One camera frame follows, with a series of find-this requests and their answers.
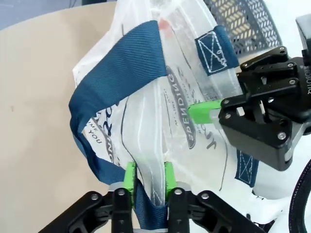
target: bag handle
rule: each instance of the bag handle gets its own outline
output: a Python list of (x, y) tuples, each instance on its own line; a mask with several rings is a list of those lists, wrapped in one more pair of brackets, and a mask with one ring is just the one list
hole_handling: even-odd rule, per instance
[[(95, 176), (106, 184), (123, 181), (125, 171), (96, 156), (82, 134), (91, 117), (166, 76), (157, 21), (145, 22), (122, 37), (83, 78), (69, 102), (73, 138)], [(142, 229), (165, 228), (167, 207), (154, 206), (138, 182), (136, 214)]]

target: beige table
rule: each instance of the beige table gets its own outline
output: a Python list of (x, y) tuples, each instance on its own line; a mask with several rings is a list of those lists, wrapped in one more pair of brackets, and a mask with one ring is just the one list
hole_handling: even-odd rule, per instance
[(73, 141), (68, 102), (71, 70), (114, 8), (67, 9), (0, 31), (1, 233), (38, 232), (87, 191), (106, 193)]

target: plastic bag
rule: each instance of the plastic bag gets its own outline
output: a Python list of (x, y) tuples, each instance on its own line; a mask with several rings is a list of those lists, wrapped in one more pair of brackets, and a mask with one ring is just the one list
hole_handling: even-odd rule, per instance
[(73, 69), (76, 84), (124, 34), (152, 19), (159, 24), (168, 76), (90, 119), (84, 134), (96, 155), (124, 169), (135, 161), (155, 205), (165, 204), (164, 162), (170, 161), (176, 179), (190, 184), (193, 193), (211, 190), (258, 223), (277, 218), (289, 202), (252, 194), (253, 159), (237, 155), (213, 124), (194, 125), (187, 116), (193, 103), (241, 93), (234, 69), (209, 76), (203, 69), (195, 39), (216, 23), (202, 0), (118, 0), (110, 30)]

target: blue strap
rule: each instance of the blue strap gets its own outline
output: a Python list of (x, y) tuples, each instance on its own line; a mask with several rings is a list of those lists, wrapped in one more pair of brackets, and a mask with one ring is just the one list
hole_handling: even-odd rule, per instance
[(238, 168), (235, 179), (254, 187), (259, 161), (237, 150)]
[(239, 66), (224, 26), (216, 26), (212, 31), (197, 38), (195, 44), (207, 75)]
[[(166, 76), (165, 61), (159, 28), (156, 21), (145, 22), (118, 41), (111, 51), (84, 77), (71, 100), (70, 128), (73, 138), (95, 176), (106, 184), (123, 181), (125, 171), (100, 159), (82, 134), (91, 117), (130, 96), (146, 84)], [(142, 185), (137, 190), (137, 217), (145, 229), (164, 228), (166, 207), (151, 204)], [(157, 221), (148, 221), (161, 217)]]

